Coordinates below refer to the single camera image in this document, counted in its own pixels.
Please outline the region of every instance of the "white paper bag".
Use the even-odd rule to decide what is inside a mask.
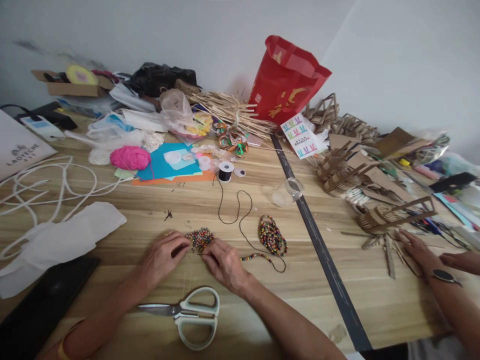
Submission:
[[[57,151],[0,110],[0,180]]]

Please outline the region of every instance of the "watch face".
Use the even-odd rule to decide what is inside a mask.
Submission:
[[[438,277],[440,279],[443,279],[443,280],[446,280],[446,281],[454,281],[455,280],[454,276],[451,273],[446,272],[445,270],[434,269],[434,270],[432,270],[432,273],[436,277]]]

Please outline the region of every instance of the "white wall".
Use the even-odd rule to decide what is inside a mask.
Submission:
[[[198,84],[247,99],[276,34],[324,57],[355,0],[15,0],[0,3],[0,105],[51,101],[31,69],[72,63],[133,73],[194,69]]]
[[[448,127],[480,164],[480,1],[357,0],[322,64],[340,113],[383,132]]]

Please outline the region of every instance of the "clear plastic cup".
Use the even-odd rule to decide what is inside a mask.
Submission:
[[[272,201],[275,205],[286,208],[300,199],[303,191],[302,183],[294,177],[289,177],[273,191]]]

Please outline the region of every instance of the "wristwatch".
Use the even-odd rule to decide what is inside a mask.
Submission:
[[[433,278],[437,278],[439,280],[442,280],[446,283],[455,283],[455,284],[458,284],[458,285],[462,286],[460,281],[458,281],[451,273],[449,273],[448,271],[442,270],[442,269],[433,269],[431,271],[431,276]]]

